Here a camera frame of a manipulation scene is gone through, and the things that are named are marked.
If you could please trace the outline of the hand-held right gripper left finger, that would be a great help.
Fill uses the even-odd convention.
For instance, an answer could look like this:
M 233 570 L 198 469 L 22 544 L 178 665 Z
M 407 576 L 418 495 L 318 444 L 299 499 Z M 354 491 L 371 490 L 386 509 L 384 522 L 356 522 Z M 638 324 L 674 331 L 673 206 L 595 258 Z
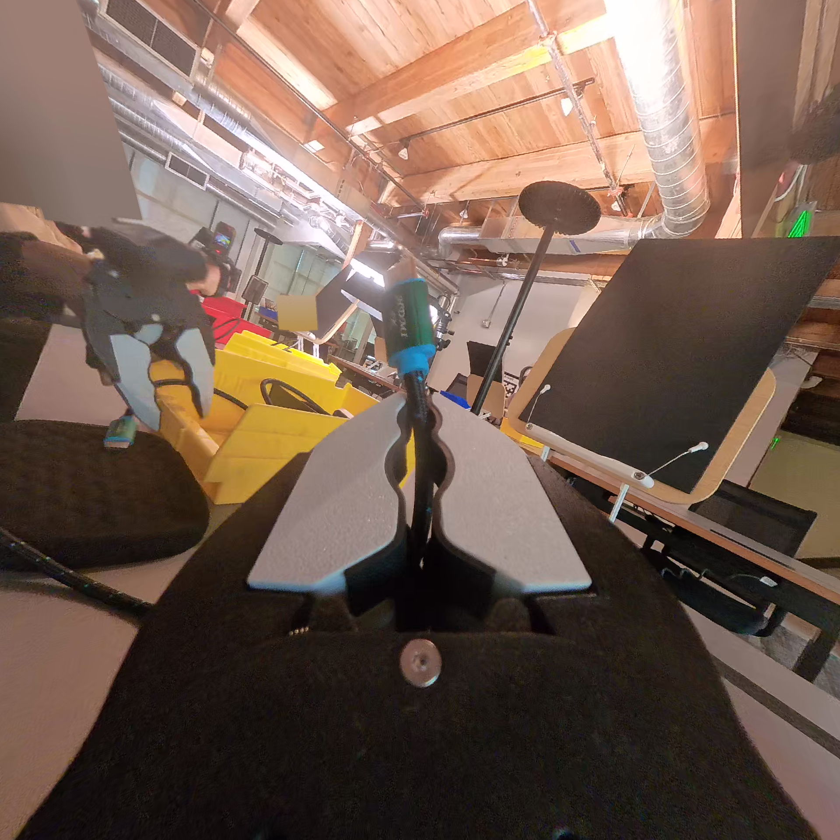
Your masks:
M 249 588 L 346 593 L 347 572 L 398 544 L 406 525 L 405 406 L 396 393 L 316 444 L 248 575 Z

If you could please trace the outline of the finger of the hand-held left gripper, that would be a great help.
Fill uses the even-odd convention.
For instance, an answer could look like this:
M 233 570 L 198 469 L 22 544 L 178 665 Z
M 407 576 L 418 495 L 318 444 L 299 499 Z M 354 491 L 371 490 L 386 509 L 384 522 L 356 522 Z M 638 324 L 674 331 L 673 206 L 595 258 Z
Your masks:
M 203 332 L 199 328 L 189 328 L 178 334 L 172 346 L 191 389 L 195 408 L 199 416 L 204 417 L 211 411 L 214 399 L 214 344 L 211 342 L 208 348 Z
M 160 429 L 161 409 L 150 379 L 151 345 L 162 333 L 163 326 L 154 323 L 143 325 L 136 334 L 114 334 L 109 338 L 116 366 L 114 385 L 133 415 L 153 432 Z

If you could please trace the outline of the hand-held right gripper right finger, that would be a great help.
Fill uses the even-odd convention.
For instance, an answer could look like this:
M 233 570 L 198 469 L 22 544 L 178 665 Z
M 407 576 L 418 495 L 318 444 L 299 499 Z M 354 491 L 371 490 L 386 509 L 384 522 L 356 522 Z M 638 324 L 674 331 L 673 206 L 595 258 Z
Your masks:
M 551 595 L 592 587 L 572 540 L 520 446 L 435 394 L 434 440 L 443 483 L 434 495 L 437 541 L 490 575 L 499 595 Z

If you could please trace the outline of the yellow plastic bin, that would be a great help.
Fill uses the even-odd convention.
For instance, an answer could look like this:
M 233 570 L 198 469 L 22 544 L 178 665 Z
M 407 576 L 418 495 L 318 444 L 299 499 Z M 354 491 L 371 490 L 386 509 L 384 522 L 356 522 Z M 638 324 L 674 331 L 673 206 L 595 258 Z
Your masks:
M 335 364 L 305 353 L 296 346 L 278 343 L 270 337 L 248 330 L 234 333 L 227 340 L 224 349 L 252 360 L 318 377 L 333 385 L 338 383 L 341 376 L 340 368 Z
M 218 505 L 242 503 L 297 455 L 379 399 L 311 375 L 220 350 L 211 411 L 199 416 L 184 371 L 151 364 L 160 435 Z

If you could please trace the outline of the black hdmi cable green plugs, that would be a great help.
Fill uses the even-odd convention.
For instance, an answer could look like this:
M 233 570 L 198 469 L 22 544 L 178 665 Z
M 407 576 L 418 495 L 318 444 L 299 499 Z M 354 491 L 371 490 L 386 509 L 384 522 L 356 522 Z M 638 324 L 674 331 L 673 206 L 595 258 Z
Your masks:
M 429 419 L 426 375 L 435 353 L 434 329 L 427 302 L 426 282 L 418 278 L 397 281 L 385 290 L 384 339 L 389 363 L 395 363 L 406 388 L 407 421 L 411 424 L 415 448 L 415 500 L 409 553 L 421 562 L 432 520 L 434 479 L 428 472 L 432 460 L 432 430 Z M 153 609 L 150 602 L 118 591 L 58 563 L 11 532 L 2 529 L 2 549 L 21 561 L 27 571 L 36 571 L 92 601 L 133 620 L 145 618 Z

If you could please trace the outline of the person's left forearm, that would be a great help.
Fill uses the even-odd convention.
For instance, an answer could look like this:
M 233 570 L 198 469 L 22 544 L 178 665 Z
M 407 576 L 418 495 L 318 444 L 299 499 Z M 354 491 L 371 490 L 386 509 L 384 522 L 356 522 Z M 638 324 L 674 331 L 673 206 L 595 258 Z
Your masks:
M 37 237 L 27 232 L 1 233 L 1 315 L 3 318 L 22 318 L 27 313 L 28 300 L 23 292 L 28 279 L 24 245 Z

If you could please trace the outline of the person's left hand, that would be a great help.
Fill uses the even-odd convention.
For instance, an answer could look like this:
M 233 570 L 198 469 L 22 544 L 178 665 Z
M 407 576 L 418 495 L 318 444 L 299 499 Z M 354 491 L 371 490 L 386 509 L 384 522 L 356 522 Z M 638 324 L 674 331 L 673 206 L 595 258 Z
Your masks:
M 21 246 L 24 277 L 17 289 L 30 296 L 54 298 L 79 314 L 82 293 L 92 268 L 91 259 L 44 241 L 25 240 Z

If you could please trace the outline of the red storage box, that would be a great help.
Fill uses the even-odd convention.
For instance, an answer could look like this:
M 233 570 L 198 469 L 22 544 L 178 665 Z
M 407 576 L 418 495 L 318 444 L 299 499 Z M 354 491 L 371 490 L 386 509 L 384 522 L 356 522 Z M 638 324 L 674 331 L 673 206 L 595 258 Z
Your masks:
M 203 297 L 203 309 L 212 322 L 213 338 L 216 344 L 225 345 L 230 339 L 243 332 L 250 332 L 262 338 L 270 338 L 272 332 L 248 321 L 244 317 L 245 304 L 228 297 Z

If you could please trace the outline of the black round cushion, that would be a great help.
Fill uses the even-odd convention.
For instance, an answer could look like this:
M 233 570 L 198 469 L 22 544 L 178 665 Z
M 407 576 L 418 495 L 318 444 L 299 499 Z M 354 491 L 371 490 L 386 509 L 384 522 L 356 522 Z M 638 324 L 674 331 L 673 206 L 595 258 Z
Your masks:
M 110 450 L 104 427 L 1 426 L 2 529 L 72 570 L 167 559 L 207 530 L 204 492 L 161 437 Z

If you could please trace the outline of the studio light panel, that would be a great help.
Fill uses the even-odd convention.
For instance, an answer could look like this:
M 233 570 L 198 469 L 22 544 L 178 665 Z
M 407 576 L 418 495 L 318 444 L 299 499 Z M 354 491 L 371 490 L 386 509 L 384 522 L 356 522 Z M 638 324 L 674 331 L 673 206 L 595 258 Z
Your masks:
M 356 311 L 367 313 L 376 329 L 382 328 L 384 263 L 374 256 L 373 265 L 353 259 L 315 296 L 318 325 L 311 336 L 315 343 L 331 340 Z

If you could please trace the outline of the wooden desk black legs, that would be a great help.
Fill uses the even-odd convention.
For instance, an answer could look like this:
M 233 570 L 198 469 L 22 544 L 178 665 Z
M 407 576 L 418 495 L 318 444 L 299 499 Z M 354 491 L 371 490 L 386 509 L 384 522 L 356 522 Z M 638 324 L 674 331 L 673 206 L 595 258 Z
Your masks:
M 809 682 L 838 659 L 838 577 L 702 517 L 687 507 L 627 492 L 616 522 L 685 606 L 741 637 L 773 639 L 784 621 L 811 628 L 793 672 Z

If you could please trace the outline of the wood-framed black board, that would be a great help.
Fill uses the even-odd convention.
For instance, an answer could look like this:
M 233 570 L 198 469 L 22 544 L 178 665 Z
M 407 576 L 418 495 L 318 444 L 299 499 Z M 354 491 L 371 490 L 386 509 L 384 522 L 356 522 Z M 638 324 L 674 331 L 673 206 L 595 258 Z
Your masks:
M 838 237 L 645 239 L 512 398 L 525 423 L 653 474 L 678 505 L 719 488 L 775 391 L 771 362 L 838 261 Z

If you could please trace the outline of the black pole with round disc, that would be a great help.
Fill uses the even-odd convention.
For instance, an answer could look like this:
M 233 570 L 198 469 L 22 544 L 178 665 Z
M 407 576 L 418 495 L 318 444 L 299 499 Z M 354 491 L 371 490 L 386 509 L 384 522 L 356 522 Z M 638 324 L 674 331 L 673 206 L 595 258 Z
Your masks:
M 540 228 L 542 235 L 497 346 L 490 357 L 476 398 L 472 402 L 470 410 L 475 415 L 480 415 L 490 388 L 496 380 L 496 374 L 501 371 L 503 356 L 553 237 L 556 234 L 585 234 L 597 225 L 602 216 L 598 202 L 588 192 L 564 182 L 532 183 L 522 190 L 518 204 L 522 215 L 530 224 Z

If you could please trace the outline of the green exit sign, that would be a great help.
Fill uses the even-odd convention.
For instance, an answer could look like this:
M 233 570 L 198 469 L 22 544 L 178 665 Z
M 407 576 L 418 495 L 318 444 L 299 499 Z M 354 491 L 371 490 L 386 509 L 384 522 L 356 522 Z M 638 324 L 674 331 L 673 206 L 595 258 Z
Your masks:
M 793 203 L 779 199 L 771 205 L 769 213 L 770 235 L 774 238 L 803 238 L 811 235 L 816 201 Z

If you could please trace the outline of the grey vent duct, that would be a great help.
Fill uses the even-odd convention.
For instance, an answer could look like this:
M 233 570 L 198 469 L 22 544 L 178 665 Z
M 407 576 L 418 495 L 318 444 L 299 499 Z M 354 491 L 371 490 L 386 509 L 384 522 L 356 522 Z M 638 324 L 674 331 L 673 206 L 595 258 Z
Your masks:
M 79 2 L 119 131 L 259 220 L 344 256 L 369 204 L 286 129 L 216 84 L 214 56 L 145 2 Z

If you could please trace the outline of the rectangular metal duct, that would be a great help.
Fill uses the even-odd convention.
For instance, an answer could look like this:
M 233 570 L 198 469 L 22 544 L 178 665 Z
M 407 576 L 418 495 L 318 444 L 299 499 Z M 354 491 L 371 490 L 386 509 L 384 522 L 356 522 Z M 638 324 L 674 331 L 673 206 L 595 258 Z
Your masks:
M 550 256 L 592 256 L 627 252 L 641 238 L 651 238 L 662 226 L 662 216 L 602 217 L 584 234 L 553 235 L 547 253 Z M 488 218 L 479 227 L 450 226 L 438 235 L 438 250 L 448 256 L 456 250 L 485 249 L 496 255 L 536 252 L 543 229 L 524 216 Z

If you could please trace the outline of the silver spiral duct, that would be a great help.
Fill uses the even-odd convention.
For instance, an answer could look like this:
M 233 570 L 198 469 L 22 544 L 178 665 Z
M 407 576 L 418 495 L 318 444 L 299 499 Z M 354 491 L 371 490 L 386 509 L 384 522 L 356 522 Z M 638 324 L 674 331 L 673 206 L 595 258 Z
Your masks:
M 686 238 L 711 206 L 683 2 L 605 2 L 662 212 L 628 239 Z

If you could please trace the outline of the black ceiling post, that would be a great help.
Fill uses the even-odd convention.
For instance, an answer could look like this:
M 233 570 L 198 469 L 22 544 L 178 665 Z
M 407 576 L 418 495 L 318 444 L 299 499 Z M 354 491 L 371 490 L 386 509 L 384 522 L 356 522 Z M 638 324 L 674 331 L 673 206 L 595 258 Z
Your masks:
M 790 158 L 806 1 L 733 3 L 738 154 L 748 175 L 775 182 Z

